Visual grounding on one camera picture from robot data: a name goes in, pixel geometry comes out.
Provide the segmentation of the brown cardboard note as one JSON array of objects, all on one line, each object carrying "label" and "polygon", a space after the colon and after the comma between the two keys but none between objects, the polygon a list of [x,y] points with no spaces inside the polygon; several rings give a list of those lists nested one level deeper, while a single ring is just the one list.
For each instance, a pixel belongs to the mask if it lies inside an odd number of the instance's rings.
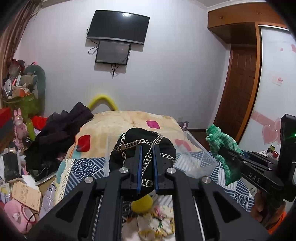
[{"label": "brown cardboard note", "polygon": [[39,212],[42,203],[42,194],[40,191],[31,188],[27,184],[17,181],[13,184],[12,197],[27,206],[28,208]]}]

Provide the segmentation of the white stickered suitcase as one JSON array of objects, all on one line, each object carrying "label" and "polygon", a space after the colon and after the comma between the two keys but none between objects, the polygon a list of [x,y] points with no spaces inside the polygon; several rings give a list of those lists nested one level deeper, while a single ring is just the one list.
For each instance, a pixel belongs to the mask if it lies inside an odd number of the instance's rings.
[{"label": "white stickered suitcase", "polygon": [[260,151],[259,154],[266,157],[270,162],[278,162],[279,153],[275,150],[274,145],[270,145],[267,150]]}]

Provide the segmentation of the yellow floral fabric scrunchie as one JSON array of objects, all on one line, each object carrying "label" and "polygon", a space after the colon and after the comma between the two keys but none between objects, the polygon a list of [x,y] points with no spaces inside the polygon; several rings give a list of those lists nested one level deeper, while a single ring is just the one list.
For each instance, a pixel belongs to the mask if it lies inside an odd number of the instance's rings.
[{"label": "yellow floral fabric scrunchie", "polygon": [[142,214],[131,210],[132,202],[123,206],[121,240],[175,240],[175,219],[171,196],[149,194],[152,208]]}]

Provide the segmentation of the clear plastic storage box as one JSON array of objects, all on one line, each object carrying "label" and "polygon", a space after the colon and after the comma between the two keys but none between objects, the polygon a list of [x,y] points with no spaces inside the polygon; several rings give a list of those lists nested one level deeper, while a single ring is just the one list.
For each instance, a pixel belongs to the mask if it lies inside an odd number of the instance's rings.
[{"label": "clear plastic storage box", "polygon": [[168,138],[176,149],[174,167],[187,176],[209,176],[218,166],[216,160],[188,131],[164,132],[162,135]]}]

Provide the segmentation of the pink plush slipper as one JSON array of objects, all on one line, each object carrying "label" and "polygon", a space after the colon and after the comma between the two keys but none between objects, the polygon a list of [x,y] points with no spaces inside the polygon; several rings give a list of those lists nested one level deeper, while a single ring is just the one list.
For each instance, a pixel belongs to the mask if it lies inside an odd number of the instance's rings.
[{"label": "pink plush slipper", "polygon": [[4,211],[11,223],[24,235],[27,234],[39,220],[38,213],[33,213],[27,206],[15,199],[5,204]]}]

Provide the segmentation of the small wall monitor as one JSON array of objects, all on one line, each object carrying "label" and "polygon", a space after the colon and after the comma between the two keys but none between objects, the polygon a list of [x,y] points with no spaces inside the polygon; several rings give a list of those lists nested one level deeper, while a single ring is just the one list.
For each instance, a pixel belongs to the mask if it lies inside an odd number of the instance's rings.
[{"label": "small wall monitor", "polygon": [[100,41],[95,63],[127,65],[131,44],[116,41]]}]

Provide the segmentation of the black hat with chain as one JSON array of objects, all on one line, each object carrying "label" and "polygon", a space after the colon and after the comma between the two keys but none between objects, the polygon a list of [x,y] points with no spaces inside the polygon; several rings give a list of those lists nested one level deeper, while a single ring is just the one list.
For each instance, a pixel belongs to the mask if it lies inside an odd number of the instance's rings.
[{"label": "black hat with chain", "polygon": [[152,160],[152,146],[158,145],[160,156],[169,160],[171,164],[176,161],[176,149],[171,141],[157,132],[150,132],[143,128],[131,128],[118,138],[109,158],[109,171],[125,166],[126,160],[135,155],[136,147],[142,147],[142,187],[152,188],[154,167]]}]

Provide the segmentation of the wooden overhead cabinet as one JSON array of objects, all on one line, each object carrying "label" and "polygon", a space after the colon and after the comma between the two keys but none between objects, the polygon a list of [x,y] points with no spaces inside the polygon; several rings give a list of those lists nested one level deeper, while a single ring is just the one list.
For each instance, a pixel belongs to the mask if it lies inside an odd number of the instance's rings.
[{"label": "wooden overhead cabinet", "polygon": [[208,12],[208,30],[227,44],[256,44],[255,24],[286,28],[268,3],[244,3]]}]

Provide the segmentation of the black clothing pile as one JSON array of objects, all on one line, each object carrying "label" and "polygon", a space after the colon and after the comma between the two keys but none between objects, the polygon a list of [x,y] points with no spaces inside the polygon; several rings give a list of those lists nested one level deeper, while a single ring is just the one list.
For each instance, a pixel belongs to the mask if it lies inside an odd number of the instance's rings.
[{"label": "black clothing pile", "polygon": [[93,119],[91,110],[78,102],[71,111],[53,113],[35,140],[25,150],[26,171],[37,184],[58,170],[80,128]]}]

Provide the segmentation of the white sliding wardrobe door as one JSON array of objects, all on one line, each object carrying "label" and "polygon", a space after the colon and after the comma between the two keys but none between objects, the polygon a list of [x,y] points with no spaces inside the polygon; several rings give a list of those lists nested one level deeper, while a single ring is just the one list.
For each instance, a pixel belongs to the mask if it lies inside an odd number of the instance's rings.
[{"label": "white sliding wardrobe door", "polygon": [[239,143],[260,152],[270,145],[280,150],[280,119],[295,115],[295,39],[280,27],[259,25],[261,72],[255,104]]}]

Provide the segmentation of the yellow fuzzy arch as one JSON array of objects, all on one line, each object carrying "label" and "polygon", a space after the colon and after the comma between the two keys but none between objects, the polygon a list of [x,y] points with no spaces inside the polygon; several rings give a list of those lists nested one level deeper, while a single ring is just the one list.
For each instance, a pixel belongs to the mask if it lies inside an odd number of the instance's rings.
[{"label": "yellow fuzzy arch", "polygon": [[118,106],[116,105],[115,101],[106,94],[99,94],[93,97],[91,101],[88,103],[87,107],[93,111],[97,106],[100,104],[105,104],[109,107],[111,111],[117,111],[119,110]]}]

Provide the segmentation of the green knitted cloth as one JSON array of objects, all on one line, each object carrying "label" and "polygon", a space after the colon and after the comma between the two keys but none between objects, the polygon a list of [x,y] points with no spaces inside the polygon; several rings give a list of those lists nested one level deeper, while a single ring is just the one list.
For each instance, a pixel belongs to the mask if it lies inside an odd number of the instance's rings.
[{"label": "green knitted cloth", "polygon": [[244,156],[236,141],[214,124],[206,129],[206,141],[212,156],[222,164],[225,173],[225,185],[228,186],[241,178],[238,155]]}]

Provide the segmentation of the yellow plush ball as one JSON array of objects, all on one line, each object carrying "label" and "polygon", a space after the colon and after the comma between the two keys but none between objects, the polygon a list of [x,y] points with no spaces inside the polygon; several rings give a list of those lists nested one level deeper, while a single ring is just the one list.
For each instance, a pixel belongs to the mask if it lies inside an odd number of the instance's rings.
[{"label": "yellow plush ball", "polygon": [[146,195],[130,204],[134,213],[142,214],[148,212],[153,206],[153,199],[150,195]]}]

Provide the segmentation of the large wall television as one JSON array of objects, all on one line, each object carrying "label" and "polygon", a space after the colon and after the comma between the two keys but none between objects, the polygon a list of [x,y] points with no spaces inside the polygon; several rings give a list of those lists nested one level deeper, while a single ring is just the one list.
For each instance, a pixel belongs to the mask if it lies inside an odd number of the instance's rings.
[{"label": "large wall television", "polygon": [[115,40],[143,45],[150,17],[121,11],[96,10],[87,39]]}]

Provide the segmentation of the beige patchwork blanket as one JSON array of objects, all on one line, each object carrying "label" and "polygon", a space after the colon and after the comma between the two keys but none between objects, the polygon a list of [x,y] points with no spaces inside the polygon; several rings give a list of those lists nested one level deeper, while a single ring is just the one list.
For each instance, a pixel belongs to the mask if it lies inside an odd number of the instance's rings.
[{"label": "beige patchwork blanket", "polygon": [[74,137],[74,144],[68,149],[66,158],[75,158],[78,139],[84,135],[90,135],[90,149],[87,152],[77,153],[77,158],[105,157],[107,152],[108,137],[118,137],[130,128],[143,128],[155,131],[168,138],[173,145],[184,147],[189,152],[199,152],[202,149],[196,144],[194,138],[184,133],[177,121],[166,115],[157,115],[142,111],[105,111],[97,113],[94,118],[82,126]]}]

